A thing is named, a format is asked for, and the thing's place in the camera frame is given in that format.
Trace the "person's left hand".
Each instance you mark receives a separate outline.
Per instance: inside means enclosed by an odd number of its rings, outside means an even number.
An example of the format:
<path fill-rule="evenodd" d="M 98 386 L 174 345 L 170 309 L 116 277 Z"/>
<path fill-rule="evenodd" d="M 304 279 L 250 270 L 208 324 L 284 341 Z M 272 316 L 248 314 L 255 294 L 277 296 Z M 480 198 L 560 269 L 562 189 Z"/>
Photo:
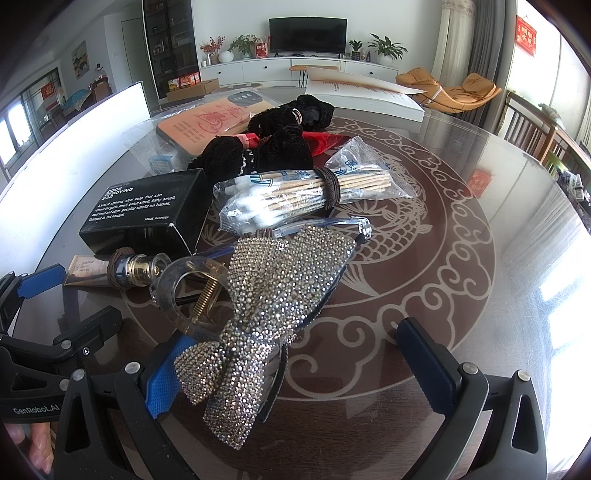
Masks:
<path fill-rule="evenodd" d="M 5 424 L 5 428 L 15 445 L 21 444 L 27 438 L 21 425 Z M 29 460 L 38 470 L 49 474 L 54 460 L 50 424 L 31 424 L 30 441 Z"/>

